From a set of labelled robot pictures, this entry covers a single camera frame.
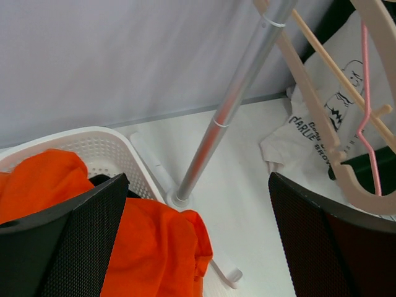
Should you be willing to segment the black t shirt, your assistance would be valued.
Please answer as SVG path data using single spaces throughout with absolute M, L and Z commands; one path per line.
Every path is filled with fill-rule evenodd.
M 108 175 L 105 174 L 98 174 L 96 176 L 93 176 L 89 178 L 88 180 L 96 187 L 101 185 L 102 183 L 106 182 L 107 180 L 111 179 Z M 127 192 L 127 198 L 136 198 L 140 199 L 141 196 L 136 194 L 135 192 L 128 190 Z

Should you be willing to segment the orange t shirt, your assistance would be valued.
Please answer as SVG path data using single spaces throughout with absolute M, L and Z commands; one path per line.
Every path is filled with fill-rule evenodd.
M 1 221 L 52 207 L 105 182 L 73 152 L 49 149 L 1 173 Z M 204 222 L 127 193 L 102 296 L 202 296 L 213 251 Z

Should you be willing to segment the pink wire hanger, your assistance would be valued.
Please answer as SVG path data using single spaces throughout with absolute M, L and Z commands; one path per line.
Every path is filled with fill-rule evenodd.
M 377 158 L 374 149 L 363 135 L 363 130 L 370 120 L 371 116 L 371 96 L 370 96 L 370 85 L 369 85 L 369 51 L 368 51 L 368 30 L 363 21 L 361 21 L 361 52 L 363 59 L 363 82 L 364 82 L 364 116 L 360 122 L 356 135 L 359 140 L 365 146 L 369 161 L 371 165 L 372 179 L 374 183 L 375 195 L 382 195 L 382 186 L 379 175 L 379 169 L 377 165 Z

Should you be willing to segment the beige hanger of orange shirt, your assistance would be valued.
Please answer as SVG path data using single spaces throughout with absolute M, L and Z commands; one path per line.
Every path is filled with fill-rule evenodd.
M 351 95 L 352 99 L 354 99 L 355 103 L 364 111 L 364 99 L 363 97 L 355 90 L 352 84 L 349 82 L 347 77 L 343 74 L 340 68 L 336 65 L 331 56 L 326 52 L 322 44 L 316 38 L 315 34 L 311 31 L 302 17 L 297 13 L 295 9 L 292 11 L 292 16 L 297 23 L 298 27 L 302 31 L 303 35 L 306 37 L 307 41 L 310 45 L 315 49 L 315 51 L 319 54 L 321 59 L 326 63 L 326 65 L 330 68 L 332 73 L 336 76 L 337 80 L 341 83 L 341 85 L 348 91 Z M 384 105 L 381 109 L 377 111 L 371 110 L 370 121 L 373 126 L 380 133 L 381 137 L 387 142 L 388 146 L 395 145 L 395 136 L 391 133 L 389 128 L 382 122 L 380 119 L 381 112 L 383 114 L 390 113 L 392 111 L 392 107 L 390 105 Z

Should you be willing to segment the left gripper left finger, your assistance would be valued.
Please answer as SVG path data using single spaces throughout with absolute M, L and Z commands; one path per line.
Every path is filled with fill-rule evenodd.
M 100 296 L 129 181 L 1 224 L 1 296 Z

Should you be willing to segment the beige wooden hanger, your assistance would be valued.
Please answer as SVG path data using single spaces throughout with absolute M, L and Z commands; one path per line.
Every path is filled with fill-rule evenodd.
M 369 34 L 373 34 L 375 30 L 378 28 L 382 27 L 386 32 L 388 32 L 389 36 L 395 38 L 395 24 L 392 16 L 386 9 L 386 6 L 384 2 L 382 1 L 354 1 L 353 6 L 355 7 L 355 11 L 358 11 L 361 17 L 361 20 L 366 24 L 367 30 Z M 377 52 L 379 56 L 382 59 L 382 62 L 386 65 L 384 70 L 386 72 L 386 76 L 388 79 L 394 78 L 395 79 L 395 59 L 391 60 L 390 56 L 387 51 L 386 47 L 386 39 L 384 37 L 377 37 L 373 40 L 375 47 L 377 49 Z M 322 46 L 324 47 L 326 41 L 320 41 Z M 326 65 L 326 63 L 321 59 L 320 57 L 320 62 L 324 63 L 324 66 L 327 70 L 329 70 L 331 73 L 332 71 L 330 68 Z M 392 111 L 387 114 L 383 114 L 381 112 L 380 119 L 382 122 L 389 128 L 391 133 L 395 136 L 395 101 L 391 104 L 389 104 L 392 107 Z M 315 109 L 314 105 L 307 106 L 309 108 L 309 111 Z M 327 129 L 330 128 L 330 124 L 326 123 L 326 121 L 322 122 L 319 119 L 317 120 L 318 128 L 320 131 L 324 132 Z M 340 189 L 343 192 L 343 195 L 345 198 L 350 200 L 351 203 L 353 203 L 353 198 L 356 198 L 357 195 L 355 194 L 354 190 L 356 191 L 362 191 L 361 188 L 361 183 L 358 181 L 358 178 L 355 175 L 355 172 L 353 171 L 353 168 L 350 165 L 344 164 L 344 161 L 346 159 L 345 152 L 341 151 L 339 146 L 340 146 L 340 141 L 337 135 L 332 135 L 327 139 L 325 139 L 325 146 L 326 150 L 328 150 L 329 157 L 330 157 L 330 162 L 331 166 L 334 169 L 335 176 L 336 176 L 336 182 L 337 185 L 340 187 Z M 395 194 L 390 193 L 387 195 L 381 195 L 377 196 L 375 193 L 371 193 L 369 191 L 362 191 L 362 194 L 360 196 L 365 199 L 365 202 L 368 202 L 368 205 L 365 206 L 375 206 L 375 205 L 370 205 L 373 200 L 373 197 L 382 197 L 385 196 L 389 200 L 386 201 L 381 201 L 381 202 L 395 202 Z

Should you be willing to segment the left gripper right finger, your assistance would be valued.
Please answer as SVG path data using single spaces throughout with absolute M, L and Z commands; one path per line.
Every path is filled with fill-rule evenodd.
M 395 296 L 395 222 L 279 173 L 268 185 L 296 296 Z

